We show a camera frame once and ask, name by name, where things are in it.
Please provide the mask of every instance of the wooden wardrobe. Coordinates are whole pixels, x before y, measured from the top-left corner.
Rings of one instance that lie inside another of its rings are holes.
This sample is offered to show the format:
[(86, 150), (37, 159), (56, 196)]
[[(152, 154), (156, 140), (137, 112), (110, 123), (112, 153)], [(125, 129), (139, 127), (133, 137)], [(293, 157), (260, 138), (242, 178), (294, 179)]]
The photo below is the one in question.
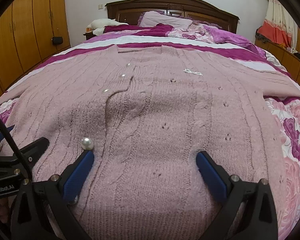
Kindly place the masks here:
[[(54, 36), (63, 43), (53, 45)], [(0, 17), (0, 95), (69, 47), (65, 0), (14, 0)]]

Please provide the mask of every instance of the pink pillow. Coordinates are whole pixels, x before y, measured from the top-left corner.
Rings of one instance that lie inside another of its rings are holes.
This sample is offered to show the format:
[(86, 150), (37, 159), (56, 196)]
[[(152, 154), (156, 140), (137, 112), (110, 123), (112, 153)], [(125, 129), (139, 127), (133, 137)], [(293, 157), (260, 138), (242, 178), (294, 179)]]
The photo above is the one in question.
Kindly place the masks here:
[[(158, 12), (158, 13), (160, 13), (160, 14), (164, 14), (164, 11), (156, 11), (156, 10), (154, 10), (154, 11), (155, 11), (155, 12)], [(139, 19), (138, 19), (138, 24), (137, 24), (137, 26), (140, 27), (140, 23), (141, 23), (143, 17), (145, 16), (145, 13), (146, 13), (146, 12), (143, 12), (142, 14), (140, 14), (140, 17), (139, 17)]]
[(168, 15), (161, 15), (160, 13), (157, 13), (155, 11), (150, 11), (145, 13), (140, 23), (140, 27), (154, 27), (159, 23), (171, 25), (174, 28), (187, 29), (192, 23), (192, 20), (176, 18)]

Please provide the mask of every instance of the curtain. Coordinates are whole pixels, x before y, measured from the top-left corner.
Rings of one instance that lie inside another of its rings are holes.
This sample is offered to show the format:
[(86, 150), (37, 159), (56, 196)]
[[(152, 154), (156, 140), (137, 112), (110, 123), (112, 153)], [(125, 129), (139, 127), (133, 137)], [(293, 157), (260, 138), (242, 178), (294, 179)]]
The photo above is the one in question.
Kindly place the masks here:
[(285, 48), (297, 46), (298, 26), (278, 0), (269, 0), (266, 19), (257, 32)]

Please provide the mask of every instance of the human hand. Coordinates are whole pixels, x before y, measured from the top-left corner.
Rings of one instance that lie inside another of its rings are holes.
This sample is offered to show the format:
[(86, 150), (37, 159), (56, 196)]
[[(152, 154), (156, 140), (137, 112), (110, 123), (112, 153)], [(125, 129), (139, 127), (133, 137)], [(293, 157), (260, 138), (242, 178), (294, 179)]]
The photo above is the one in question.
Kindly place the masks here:
[(0, 221), (2, 223), (8, 222), (9, 216), (9, 206), (8, 206), (8, 198), (0, 199)]

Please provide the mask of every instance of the pink sweater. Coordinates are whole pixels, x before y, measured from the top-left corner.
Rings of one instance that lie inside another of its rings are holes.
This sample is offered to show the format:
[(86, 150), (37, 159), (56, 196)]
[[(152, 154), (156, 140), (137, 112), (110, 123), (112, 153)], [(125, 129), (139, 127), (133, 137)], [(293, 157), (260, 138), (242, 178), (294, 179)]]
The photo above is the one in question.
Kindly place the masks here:
[[(93, 239), (197, 240), (220, 210), (195, 164), (200, 150), (242, 180), (269, 179), (281, 220), (283, 156), (263, 96), (300, 91), (280, 73), (210, 52), (113, 46), (48, 65), (4, 96), (18, 94), (7, 121), (16, 143), (50, 141), (35, 181), (60, 174), (80, 139), (93, 139), (95, 163), (73, 208)], [(6, 144), (2, 153), (11, 154)]]

